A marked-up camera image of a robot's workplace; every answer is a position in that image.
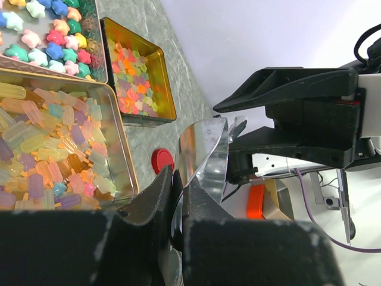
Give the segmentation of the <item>metal scoop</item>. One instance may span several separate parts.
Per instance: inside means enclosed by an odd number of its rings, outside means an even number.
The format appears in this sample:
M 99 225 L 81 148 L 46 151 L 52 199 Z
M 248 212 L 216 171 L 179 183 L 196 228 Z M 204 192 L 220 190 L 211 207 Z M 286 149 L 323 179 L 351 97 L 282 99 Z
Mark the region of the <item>metal scoop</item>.
M 204 119 L 181 134 L 169 238 L 182 253 L 185 285 L 248 285 L 241 222 L 221 206 L 227 171 L 226 119 Z

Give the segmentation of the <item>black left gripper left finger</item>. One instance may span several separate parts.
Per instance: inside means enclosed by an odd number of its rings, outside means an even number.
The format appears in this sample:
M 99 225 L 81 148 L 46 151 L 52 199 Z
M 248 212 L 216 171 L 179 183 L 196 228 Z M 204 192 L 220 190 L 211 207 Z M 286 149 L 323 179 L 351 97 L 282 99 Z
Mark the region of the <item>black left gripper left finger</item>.
M 2 285 L 164 285 L 172 169 L 117 210 L 1 212 Z

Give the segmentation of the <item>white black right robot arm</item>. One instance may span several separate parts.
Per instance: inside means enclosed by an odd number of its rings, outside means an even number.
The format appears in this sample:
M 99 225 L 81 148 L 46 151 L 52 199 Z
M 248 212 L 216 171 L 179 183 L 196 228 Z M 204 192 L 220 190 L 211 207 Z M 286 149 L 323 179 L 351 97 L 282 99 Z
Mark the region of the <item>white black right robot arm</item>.
M 254 72 L 218 113 L 264 107 L 273 128 L 262 127 L 229 145 L 228 173 L 248 175 L 258 169 L 256 154 L 289 157 L 335 169 L 367 160 L 365 139 L 380 113 L 380 42 L 359 53 L 380 26 L 364 32 L 354 46 L 355 61 L 338 68 L 266 67 Z

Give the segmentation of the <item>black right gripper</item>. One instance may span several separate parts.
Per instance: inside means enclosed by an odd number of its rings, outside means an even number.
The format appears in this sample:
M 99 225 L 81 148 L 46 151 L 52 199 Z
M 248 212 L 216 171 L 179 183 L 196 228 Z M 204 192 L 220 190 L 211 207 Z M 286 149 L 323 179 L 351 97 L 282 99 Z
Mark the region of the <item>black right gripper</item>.
M 275 129 L 236 138 L 229 154 L 269 154 L 342 169 L 354 161 L 361 103 L 352 68 L 264 68 L 213 107 L 218 113 L 266 105 Z

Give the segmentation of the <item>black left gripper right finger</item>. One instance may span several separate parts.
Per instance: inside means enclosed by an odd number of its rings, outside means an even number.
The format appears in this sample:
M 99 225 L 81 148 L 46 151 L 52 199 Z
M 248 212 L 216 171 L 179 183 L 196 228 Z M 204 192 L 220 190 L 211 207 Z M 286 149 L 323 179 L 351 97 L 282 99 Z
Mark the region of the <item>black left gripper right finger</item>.
M 343 285 L 330 242 L 311 223 L 228 214 L 197 182 L 183 194 L 185 285 Z

